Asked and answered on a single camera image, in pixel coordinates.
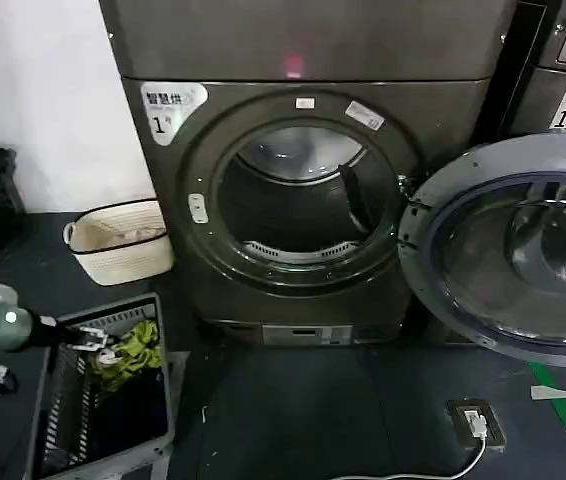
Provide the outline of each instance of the laundry basket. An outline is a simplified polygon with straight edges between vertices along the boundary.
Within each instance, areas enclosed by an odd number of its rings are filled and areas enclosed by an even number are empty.
[[[63,240],[100,285],[151,277],[174,265],[170,239],[155,199],[89,210],[65,226]]]
[[[161,375],[156,379],[156,388],[147,395],[153,398],[149,418],[153,419],[157,428],[151,435],[141,438],[139,443],[122,451],[99,454],[95,438],[102,436],[103,432],[99,431],[101,424],[96,422],[96,412],[103,408],[104,399],[95,382],[94,368],[89,360],[91,353],[72,350],[65,345],[48,348],[23,479],[102,480],[146,465],[153,465],[157,473],[163,471],[165,474],[164,464],[169,463],[174,438],[174,416],[158,297],[155,294],[143,295],[59,320],[70,327],[100,328],[116,336],[124,335],[143,320],[156,323],[162,347]],[[148,412],[139,411],[138,415],[141,414],[148,417]],[[124,427],[126,418],[120,421]]]

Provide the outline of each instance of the washing machine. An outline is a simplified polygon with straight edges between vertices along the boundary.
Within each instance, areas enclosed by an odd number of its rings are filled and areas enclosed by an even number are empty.
[[[517,3],[476,141],[566,129],[566,0]]]
[[[101,5],[198,316],[269,345],[394,337],[401,216],[467,149],[515,2]]]

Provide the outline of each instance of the white woven basket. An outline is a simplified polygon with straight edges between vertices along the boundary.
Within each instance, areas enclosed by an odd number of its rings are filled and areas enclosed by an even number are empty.
[[[100,285],[117,285],[168,271],[174,252],[156,200],[135,200],[81,214],[63,241]]]

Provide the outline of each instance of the gray plastic basket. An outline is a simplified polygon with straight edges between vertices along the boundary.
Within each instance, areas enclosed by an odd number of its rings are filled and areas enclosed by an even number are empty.
[[[157,322],[159,330],[163,352],[165,434],[108,457],[93,458],[89,447],[94,433],[90,420],[101,399],[93,391],[91,367],[86,360],[88,354],[63,345],[48,348],[39,382],[24,479],[100,480],[146,465],[155,465],[157,470],[167,472],[174,438],[174,416],[158,296],[143,295],[62,317],[59,321],[70,326],[102,328],[121,336],[144,319]],[[163,474],[153,472],[152,476],[157,478]]]

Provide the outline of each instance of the power socket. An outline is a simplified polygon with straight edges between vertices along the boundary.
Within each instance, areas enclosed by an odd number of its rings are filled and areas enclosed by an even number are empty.
[[[478,433],[473,433],[470,425],[472,420],[479,416],[485,417],[487,423],[486,444],[488,447],[504,447],[505,436],[496,420],[492,407],[485,401],[479,399],[465,399],[448,402],[448,413],[452,418],[452,424],[456,431],[459,443],[464,447],[475,447]]]

